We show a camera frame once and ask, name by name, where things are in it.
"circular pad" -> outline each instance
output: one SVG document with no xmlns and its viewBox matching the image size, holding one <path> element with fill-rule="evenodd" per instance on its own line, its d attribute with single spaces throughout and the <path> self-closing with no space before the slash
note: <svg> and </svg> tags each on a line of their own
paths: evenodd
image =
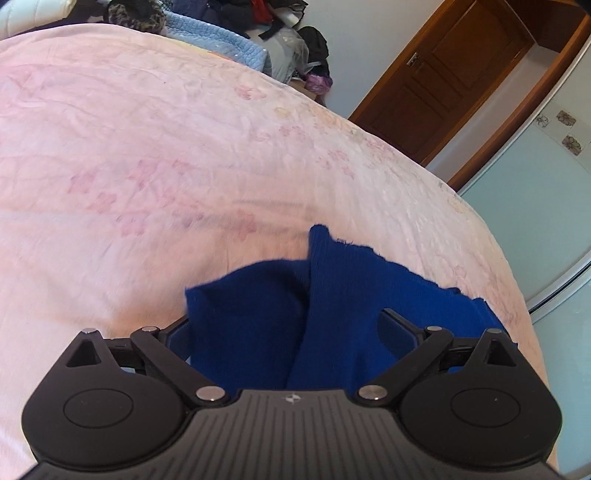
<svg viewBox="0 0 591 480">
<path fill-rule="evenodd" d="M 474 388 L 452 399 L 456 417 L 475 427 L 502 427 L 519 415 L 519 404 L 510 395 L 494 388 Z"/>
<path fill-rule="evenodd" d="M 128 395 L 97 388 L 74 395 L 67 401 L 64 415 L 79 427 L 101 429 L 124 421 L 133 407 L 134 401 Z"/>
</svg>

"ribbed surface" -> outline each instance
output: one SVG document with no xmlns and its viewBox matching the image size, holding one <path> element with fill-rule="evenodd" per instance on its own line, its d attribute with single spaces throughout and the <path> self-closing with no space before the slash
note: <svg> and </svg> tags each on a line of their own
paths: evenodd
<svg viewBox="0 0 591 480">
<path fill-rule="evenodd" d="M 267 52 L 248 38 L 195 18 L 166 13 L 166 36 L 224 55 L 261 72 Z"/>
<path fill-rule="evenodd" d="M 542 465 L 503 473 L 457 469 L 412 445 L 385 410 L 359 407 L 340 391 L 301 392 L 297 397 L 287 392 L 245 391 L 229 407 L 200 411 L 172 448 L 142 465 L 111 473 L 73 473 L 42 465 L 26 479 L 557 478 Z"/>
</svg>

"white pillow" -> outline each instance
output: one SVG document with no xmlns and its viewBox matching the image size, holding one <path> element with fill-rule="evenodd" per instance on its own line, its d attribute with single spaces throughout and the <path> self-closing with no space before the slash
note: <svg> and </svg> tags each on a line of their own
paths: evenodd
<svg viewBox="0 0 591 480">
<path fill-rule="evenodd" d="M 0 40 L 66 18 L 76 0 L 9 0 L 0 9 Z"/>
</svg>

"wooden door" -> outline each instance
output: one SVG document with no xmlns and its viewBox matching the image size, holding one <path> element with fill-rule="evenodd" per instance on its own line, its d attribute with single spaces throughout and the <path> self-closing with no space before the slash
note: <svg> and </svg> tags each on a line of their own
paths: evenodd
<svg viewBox="0 0 591 480">
<path fill-rule="evenodd" d="M 505 0 L 446 0 L 351 121 L 426 165 L 532 45 Z"/>
</svg>

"logo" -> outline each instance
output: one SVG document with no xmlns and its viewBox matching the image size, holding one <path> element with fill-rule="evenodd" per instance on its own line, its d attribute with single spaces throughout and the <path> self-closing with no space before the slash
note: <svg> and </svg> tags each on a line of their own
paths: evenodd
<svg viewBox="0 0 591 480">
<path fill-rule="evenodd" d="M 292 405 L 295 405 L 296 403 L 298 403 L 301 400 L 301 397 L 298 394 L 292 393 L 291 395 L 283 397 L 283 400 L 291 403 Z"/>
</svg>

